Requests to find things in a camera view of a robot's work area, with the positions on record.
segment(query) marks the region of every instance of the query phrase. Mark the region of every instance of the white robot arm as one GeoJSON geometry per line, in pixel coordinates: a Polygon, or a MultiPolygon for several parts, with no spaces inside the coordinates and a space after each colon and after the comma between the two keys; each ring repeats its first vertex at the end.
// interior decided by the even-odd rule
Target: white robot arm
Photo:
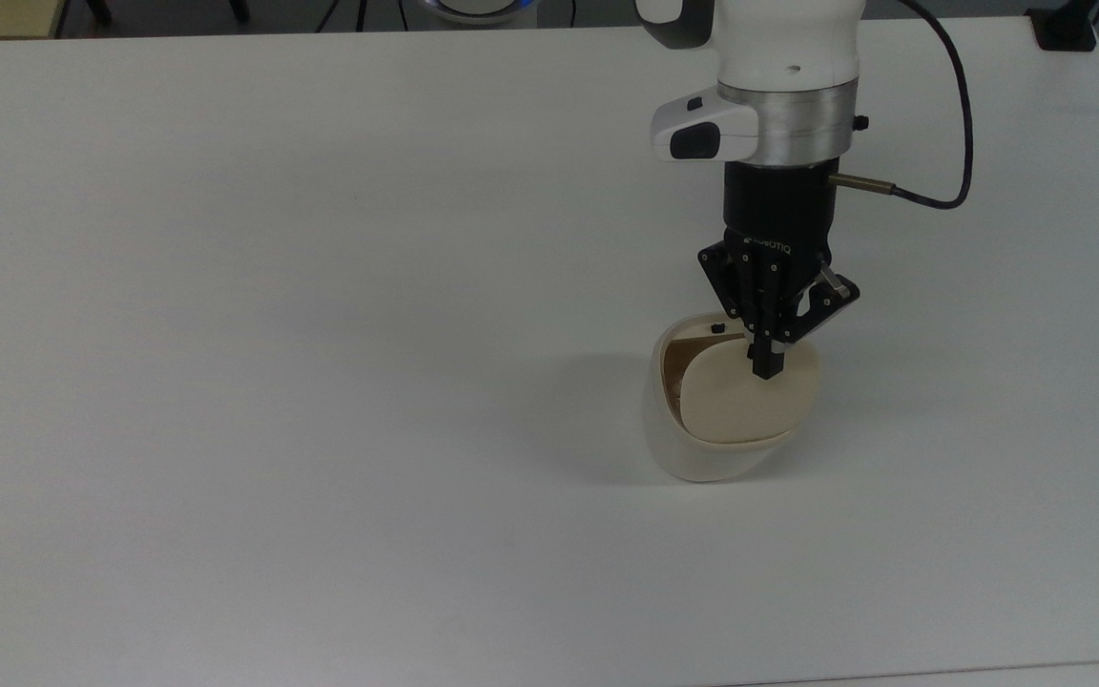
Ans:
{"type": "Polygon", "coordinates": [[[655,113],[662,159],[801,166],[850,148],[864,0],[636,0],[636,9],[666,47],[720,56],[717,86],[655,113]]]}
{"type": "Polygon", "coordinates": [[[837,157],[857,126],[856,26],[864,0],[636,0],[666,47],[720,54],[719,82],[660,106],[651,138],[664,160],[721,160],[724,240],[698,253],[729,317],[741,318],[752,370],[855,299],[829,269],[837,157]],[[808,297],[808,308],[799,304],[808,297]]]}

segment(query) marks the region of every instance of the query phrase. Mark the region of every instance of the white table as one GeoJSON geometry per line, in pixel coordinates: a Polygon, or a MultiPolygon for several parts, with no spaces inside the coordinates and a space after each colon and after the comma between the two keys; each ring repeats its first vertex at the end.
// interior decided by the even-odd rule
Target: white table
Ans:
{"type": "MultiPolygon", "coordinates": [[[[1099,662],[1099,52],[946,22],[965,208],[842,191],[801,435],[673,480],[706,53],[641,30],[0,44],[1,684],[701,686],[1099,662]]],[[[852,174],[944,195],[866,22],[852,174]]]]}

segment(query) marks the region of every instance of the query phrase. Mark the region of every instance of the floor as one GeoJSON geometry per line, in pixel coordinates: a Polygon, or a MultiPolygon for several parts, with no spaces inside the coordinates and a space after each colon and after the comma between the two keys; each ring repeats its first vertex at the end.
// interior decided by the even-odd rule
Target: floor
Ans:
{"type": "MultiPolygon", "coordinates": [[[[415,0],[363,0],[363,31],[401,31],[398,3],[404,3],[410,31],[430,27],[415,0]]],[[[633,25],[632,0],[542,0],[541,26],[566,26],[577,1],[575,25],[633,25]]],[[[252,21],[241,25],[227,0],[108,0],[111,26],[97,26],[84,0],[68,0],[60,38],[148,35],[220,35],[238,33],[310,33],[326,18],[324,32],[353,32],[360,0],[248,0],[252,21]]],[[[1061,0],[923,0],[937,16],[1020,16],[1030,5],[1055,8],[1061,0]]],[[[865,18],[910,18],[893,0],[868,0],[865,18]]]]}

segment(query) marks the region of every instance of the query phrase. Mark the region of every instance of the black cable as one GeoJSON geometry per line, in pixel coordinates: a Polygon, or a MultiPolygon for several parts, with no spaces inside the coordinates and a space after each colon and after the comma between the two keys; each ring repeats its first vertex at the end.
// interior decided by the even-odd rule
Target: black cable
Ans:
{"type": "Polygon", "coordinates": [[[329,5],[329,11],[324,12],[324,18],[322,18],[322,22],[319,23],[319,25],[317,25],[317,31],[313,31],[313,33],[320,33],[320,32],[324,31],[324,25],[326,25],[329,23],[329,18],[333,13],[333,10],[336,9],[336,3],[338,3],[338,0],[333,0],[333,3],[331,5],[329,5]]]}
{"type": "Polygon", "coordinates": [[[956,90],[961,95],[961,120],[963,120],[965,128],[965,168],[961,170],[961,191],[952,200],[929,199],[928,196],[907,191],[904,188],[897,186],[889,192],[891,196],[897,196],[898,199],[910,200],[911,203],[919,203],[920,206],[928,206],[928,208],[939,210],[951,210],[964,203],[965,199],[969,196],[969,184],[973,181],[973,109],[969,106],[969,84],[965,80],[965,65],[961,64],[961,55],[956,52],[956,45],[952,44],[951,35],[944,31],[935,14],[928,12],[923,5],[915,3],[914,0],[898,1],[913,10],[915,14],[919,14],[920,18],[923,18],[924,22],[928,22],[932,26],[932,30],[939,35],[947,52],[947,56],[952,60],[952,70],[956,73],[956,90]]]}

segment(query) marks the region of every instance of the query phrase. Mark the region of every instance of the cable connector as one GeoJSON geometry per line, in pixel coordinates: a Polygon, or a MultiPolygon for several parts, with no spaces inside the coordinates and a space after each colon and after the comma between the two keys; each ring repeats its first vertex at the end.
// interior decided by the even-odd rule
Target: cable connector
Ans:
{"type": "Polygon", "coordinates": [[[866,176],[854,176],[850,174],[829,175],[829,182],[834,186],[854,188],[856,191],[879,192],[881,196],[892,196],[895,188],[898,187],[897,184],[891,181],[880,181],[880,179],[877,178],[867,178],[866,176]]]}

